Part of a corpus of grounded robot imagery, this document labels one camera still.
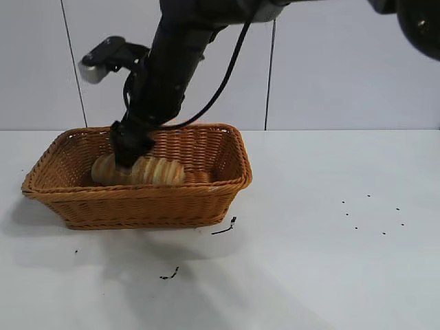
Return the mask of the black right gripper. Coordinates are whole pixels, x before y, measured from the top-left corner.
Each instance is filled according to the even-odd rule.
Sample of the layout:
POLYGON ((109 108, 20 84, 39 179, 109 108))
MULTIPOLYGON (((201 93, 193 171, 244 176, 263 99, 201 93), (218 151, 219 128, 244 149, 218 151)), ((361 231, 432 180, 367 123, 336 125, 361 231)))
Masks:
POLYGON ((144 71, 135 77, 127 121, 140 127, 135 135, 125 124, 110 126, 116 170, 131 170, 140 155, 154 147, 152 130, 175 118, 186 89, 210 41, 209 34, 156 34, 144 71))

